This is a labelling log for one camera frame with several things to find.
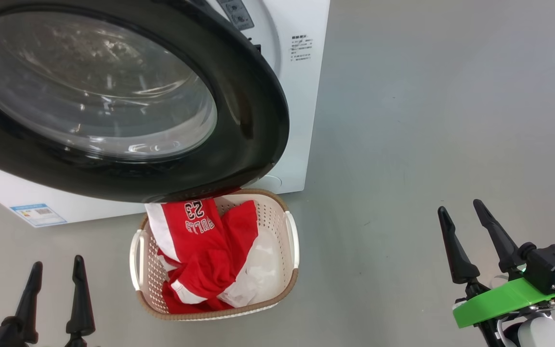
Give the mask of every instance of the laundry basket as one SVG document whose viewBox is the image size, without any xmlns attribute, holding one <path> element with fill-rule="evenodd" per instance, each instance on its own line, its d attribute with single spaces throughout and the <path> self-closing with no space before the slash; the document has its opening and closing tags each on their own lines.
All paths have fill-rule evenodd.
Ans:
<svg viewBox="0 0 555 347">
<path fill-rule="evenodd" d="M 147 312 L 164 320 L 213 320 L 244 316 L 269 309 L 291 292 L 299 274 L 299 238 L 295 220 L 279 196 L 261 189 L 243 189 L 215 198 L 220 215 L 248 200 L 256 202 L 258 238 L 248 255 L 249 273 L 257 274 L 258 292 L 249 305 L 195 314 L 170 314 L 161 294 L 168 280 L 157 257 L 158 246 L 147 216 L 130 247 L 130 275 Z"/>
</svg>

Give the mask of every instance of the washing machine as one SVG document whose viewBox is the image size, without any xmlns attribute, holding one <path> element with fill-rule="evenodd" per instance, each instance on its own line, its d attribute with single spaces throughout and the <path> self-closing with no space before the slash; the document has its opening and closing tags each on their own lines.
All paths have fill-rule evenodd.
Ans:
<svg viewBox="0 0 555 347">
<path fill-rule="evenodd" d="M 0 203 L 34 227 L 304 188 L 329 0 L 0 0 Z"/>
</svg>

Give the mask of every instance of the gray floor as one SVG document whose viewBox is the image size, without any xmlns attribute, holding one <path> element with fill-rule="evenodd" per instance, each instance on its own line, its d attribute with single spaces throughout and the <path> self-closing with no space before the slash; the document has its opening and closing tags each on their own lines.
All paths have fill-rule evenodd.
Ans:
<svg viewBox="0 0 555 347">
<path fill-rule="evenodd" d="M 137 303 L 139 215 L 33 229 L 0 206 L 0 321 L 44 262 L 41 346 L 66 343 L 72 259 L 84 255 L 90 346 L 483 346 L 458 330 L 436 208 L 482 280 L 498 274 L 471 201 L 516 242 L 555 242 L 555 2 L 333 0 L 299 224 L 295 290 L 274 309 L 198 323 Z"/>
</svg>

